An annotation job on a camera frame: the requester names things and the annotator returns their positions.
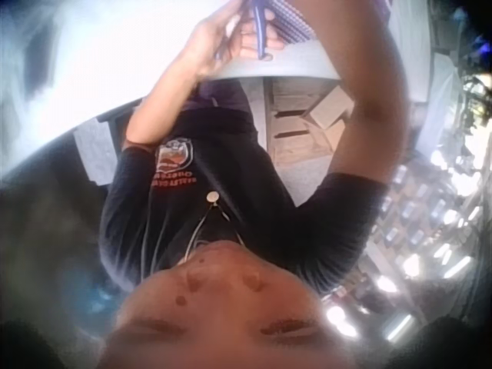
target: ceiling light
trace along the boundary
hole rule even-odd
[[[345,321],[347,315],[345,315],[344,309],[339,306],[330,307],[326,313],[326,316],[330,323],[339,325],[342,321]]]
[[[357,307],[357,310],[359,310],[362,314],[366,314],[366,315],[369,315],[371,312],[366,309],[364,306],[359,306]]]
[[[337,329],[340,333],[347,337],[356,338],[359,335],[355,327],[346,321],[342,321],[340,324],[337,324]]]
[[[441,258],[444,256],[446,251],[449,250],[450,245],[449,244],[443,244],[437,251],[434,253],[435,258]]]
[[[417,254],[411,255],[404,263],[403,270],[409,277],[416,277],[420,274],[420,262]]]
[[[478,212],[480,211],[480,206],[477,206],[470,214],[470,216],[468,217],[468,220],[469,221],[472,221],[476,218],[476,216],[478,215]]]
[[[403,330],[403,328],[405,328],[407,326],[407,324],[410,323],[411,319],[412,319],[412,316],[407,315],[405,317],[405,319],[403,319],[401,321],[401,323],[399,323],[399,325],[395,329],[393,329],[393,331],[391,333],[389,333],[389,335],[387,336],[387,339],[389,341],[392,341]]]
[[[380,290],[389,292],[390,294],[394,294],[395,292],[398,292],[398,288],[396,284],[390,278],[385,277],[383,275],[381,275],[377,279],[376,284]]]
[[[432,153],[430,157],[430,162],[437,167],[440,167],[443,171],[447,170],[447,162],[444,160],[444,157],[439,150],[436,150]]]
[[[442,265],[447,265],[449,259],[451,258],[451,254],[453,254],[451,250],[446,251],[446,254],[444,254],[443,262],[441,263]]]
[[[444,214],[443,222],[446,225],[449,225],[449,224],[453,223],[456,220],[457,215],[458,215],[457,211],[455,211],[455,210],[448,210],[448,211],[446,211],[446,214]]]
[[[466,256],[465,258],[461,259],[461,261],[454,265],[449,271],[446,272],[444,275],[444,278],[448,279],[453,277],[458,271],[466,267],[471,261],[471,258],[469,256]]]

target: person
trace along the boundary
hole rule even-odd
[[[368,2],[290,3],[355,100],[326,178],[295,207],[238,83],[206,81],[257,58],[251,15],[231,0],[196,27],[129,122],[100,246],[131,294],[100,367],[351,366],[320,296],[357,262],[401,156],[404,73]],[[284,47],[271,25],[267,34],[269,48]]]

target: eye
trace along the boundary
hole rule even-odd
[[[271,342],[284,347],[326,348],[332,340],[316,321],[276,321],[261,330]]]
[[[305,333],[321,329],[315,321],[301,321],[287,319],[284,321],[275,321],[268,327],[261,329],[261,333],[267,336],[274,334],[289,334],[292,332]]]

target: finger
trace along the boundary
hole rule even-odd
[[[239,13],[244,0],[230,0],[222,8],[212,14],[209,19],[218,27],[225,27],[232,18]]]
[[[258,50],[256,50],[255,48],[242,48],[241,51],[239,52],[239,56],[241,56],[242,58],[258,60]],[[273,59],[272,55],[266,54],[262,60],[265,62],[269,62],[272,59]]]
[[[258,47],[258,37],[256,35],[242,35],[241,44],[249,48]],[[285,43],[278,38],[267,39],[267,48],[273,48],[274,50],[283,50]]]
[[[256,24],[254,22],[246,22],[241,26],[242,34],[256,34]],[[267,38],[278,38],[277,29],[271,25],[267,25]]]
[[[248,14],[249,14],[250,19],[254,19],[253,9],[250,9]],[[270,10],[270,9],[265,9],[264,10],[264,17],[267,19],[267,21],[273,21],[275,19],[275,13],[273,13],[272,10]]]

